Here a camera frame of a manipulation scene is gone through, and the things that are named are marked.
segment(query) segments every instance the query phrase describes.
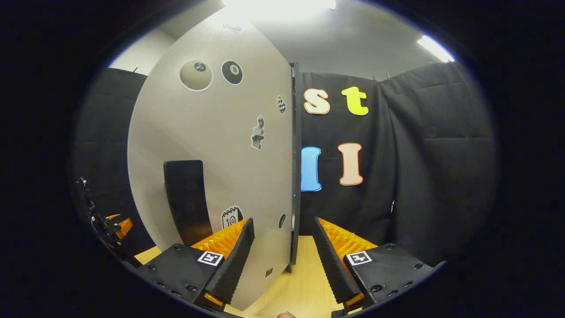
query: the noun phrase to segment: door sticker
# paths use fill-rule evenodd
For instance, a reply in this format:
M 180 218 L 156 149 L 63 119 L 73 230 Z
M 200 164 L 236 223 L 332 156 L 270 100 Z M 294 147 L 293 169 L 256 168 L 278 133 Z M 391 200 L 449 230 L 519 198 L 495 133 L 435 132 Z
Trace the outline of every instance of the door sticker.
M 213 79 L 212 68 L 200 60 L 186 62 L 179 70 L 180 83 L 192 92 L 207 90 Z
M 257 126 L 253 127 L 251 147 L 261 150 L 261 141 L 265 140 L 265 119 L 262 115 L 257 117 Z
M 221 74 L 225 81 L 232 85 L 239 85 L 244 79 L 244 73 L 241 66 L 234 61 L 225 61 L 221 65 Z
M 283 228 L 284 221 L 286 220 L 286 214 L 283 213 L 279 219 L 279 230 Z
M 230 225 L 243 221 L 243 219 L 244 214 L 241 212 L 239 205 L 232 205 L 221 213 L 221 228 L 225 229 Z
M 283 101 L 282 97 L 277 97 L 277 103 L 279 105 L 279 113 L 284 114 L 286 111 L 286 103 Z
M 273 265 L 271 265 L 271 267 L 269 267 L 269 268 L 267 269 L 267 271 L 265 272 L 265 278 L 266 278 L 267 276 L 269 276 L 270 274 L 273 273 L 273 268 L 274 268 L 274 267 L 275 267 L 275 265 L 273 264 Z

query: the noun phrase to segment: white door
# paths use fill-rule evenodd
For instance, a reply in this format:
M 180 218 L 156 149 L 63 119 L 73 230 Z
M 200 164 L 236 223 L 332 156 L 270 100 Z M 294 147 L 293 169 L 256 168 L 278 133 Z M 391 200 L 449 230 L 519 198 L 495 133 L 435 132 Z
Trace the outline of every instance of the white door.
M 290 261 L 292 78 L 257 29 L 230 23 L 226 9 L 213 14 L 149 73 L 132 114 L 128 169 L 137 210 L 160 250 L 182 243 L 164 188 L 165 161 L 202 160 L 214 232 L 233 205 L 253 218 L 255 241 L 231 303 L 244 310 Z

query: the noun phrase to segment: finger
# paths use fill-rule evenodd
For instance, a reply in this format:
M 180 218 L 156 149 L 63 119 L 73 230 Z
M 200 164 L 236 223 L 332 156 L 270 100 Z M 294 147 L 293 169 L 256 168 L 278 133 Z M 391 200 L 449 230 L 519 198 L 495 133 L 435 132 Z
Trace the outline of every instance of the finger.
M 285 313 L 281 313 L 280 315 L 278 315 L 277 318 L 296 318 L 296 317 L 287 311 Z

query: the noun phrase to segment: black fabric backdrop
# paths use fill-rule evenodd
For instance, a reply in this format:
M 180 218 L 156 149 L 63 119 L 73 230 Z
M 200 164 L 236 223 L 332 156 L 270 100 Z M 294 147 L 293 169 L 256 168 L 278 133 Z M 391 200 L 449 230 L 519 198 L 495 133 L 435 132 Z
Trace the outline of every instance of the black fabric backdrop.
M 429 265 L 458 253 L 485 220 L 496 186 L 496 147 L 488 106 L 457 63 L 424 66 L 375 84 L 352 76 L 303 72 L 297 105 L 308 88 L 323 89 L 329 113 L 301 107 L 302 146 L 321 149 L 322 189 L 301 194 L 300 234 L 312 216 L 375 244 L 396 242 Z M 341 91 L 367 94 L 368 114 L 354 115 Z M 337 146 L 355 142 L 363 182 L 342 186 Z
M 72 179 L 88 181 L 96 211 L 101 216 L 122 214 L 132 219 L 133 226 L 122 241 L 130 256 L 155 246 L 137 213 L 127 163 L 129 121 L 146 78 L 115 68 L 101 72 L 79 110 L 71 155 Z M 90 224 L 88 209 L 80 201 L 78 209 L 80 218 Z
M 354 115 L 341 91 L 352 87 L 367 94 L 361 104 L 366 115 Z M 310 114 L 304 108 L 304 92 L 323 89 L 330 111 Z M 353 76 L 300 72 L 296 78 L 296 106 L 302 116 L 302 147 L 318 147 L 318 182 L 321 190 L 302 192 L 300 235 L 312 235 L 313 217 L 319 216 L 359 236 L 382 244 L 390 225 L 390 206 L 395 187 L 396 161 L 389 110 L 379 105 L 378 87 L 372 80 Z M 359 174 L 363 182 L 342 186 L 343 159 L 337 146 L 358 143 Z

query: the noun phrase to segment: fluorescent light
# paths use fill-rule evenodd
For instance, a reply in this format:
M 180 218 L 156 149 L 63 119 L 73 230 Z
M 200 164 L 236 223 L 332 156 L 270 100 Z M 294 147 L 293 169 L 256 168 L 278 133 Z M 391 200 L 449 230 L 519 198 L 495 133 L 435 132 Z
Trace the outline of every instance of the fluorescent light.
M 245 15 L 284 15 L 336 8 L 336 0 L 222 0 Z
M 443 46 L 439 45 L 439 43 L 435 42 L 429 36 L 422 36 L 422 38 L 418 40 L 418 44 L 432 52 L 433 55 L 437 56 L 437 58 L 443 63 L 455 62 L 455 59 L 451 56 L 451 54 L 449 54 Z

